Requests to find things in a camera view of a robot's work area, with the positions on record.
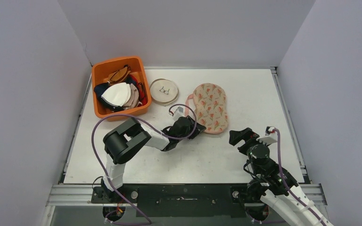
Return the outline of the carrot print bra case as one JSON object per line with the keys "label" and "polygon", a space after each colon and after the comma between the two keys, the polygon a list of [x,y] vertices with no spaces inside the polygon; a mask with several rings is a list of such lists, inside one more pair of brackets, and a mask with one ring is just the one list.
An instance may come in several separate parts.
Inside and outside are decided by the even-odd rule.
{"label": "carrot print bra case", "polygon": [[220,134],[228,127],[226,100],[226,93],[220,86],[203,83],[187,97],[185,105],[193,102],[197,122],[206,127],[205,133]]}

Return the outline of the white mesh laundry bag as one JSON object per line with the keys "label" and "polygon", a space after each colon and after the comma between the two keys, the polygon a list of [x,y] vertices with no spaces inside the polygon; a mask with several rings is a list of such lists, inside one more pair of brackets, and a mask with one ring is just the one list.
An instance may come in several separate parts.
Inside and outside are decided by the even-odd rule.
{"label": "white mesh laundry bag", "polygon": [[179,88],[171,80],[156,79],[150,84],[149,88],[152,100],[159,105],[170,105],[179,96]]}

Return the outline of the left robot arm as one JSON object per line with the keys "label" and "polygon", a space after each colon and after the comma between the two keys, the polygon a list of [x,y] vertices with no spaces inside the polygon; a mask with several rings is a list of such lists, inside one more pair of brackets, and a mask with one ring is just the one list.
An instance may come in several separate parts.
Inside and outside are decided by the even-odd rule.
{"label": "left robot arm", "polygon": [[135,118],[130,118],[107,133],[103,143],[107,153],[108,175],[101,180],[105,199],[111,203],[121,199],[125,164],[144,146],[168,152],[177,146],[181,138],[194,139],[205,130],[206,127],[192,117],[182,116],[172,126],[159,132],[141,125]]}

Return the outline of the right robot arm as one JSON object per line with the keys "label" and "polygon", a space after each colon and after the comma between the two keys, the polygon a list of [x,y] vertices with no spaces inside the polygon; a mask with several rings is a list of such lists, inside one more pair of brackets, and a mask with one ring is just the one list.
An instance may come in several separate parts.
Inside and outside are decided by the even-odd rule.
{"label": "right robot arm", "polygon": [[243,170],[252,179],[243,192],[233,191],[232,196],[241,206],[248,202],[262,203],[263,207],[244,207],[252,222],[265,224],[270,209],[290,226],[330,226],[332,223],[315,207],[297,180],[282,167],[280,131],[267,127],[264,136],[251,128],[229,132],[229,144],[244,144],[238,151],[247,157]]}

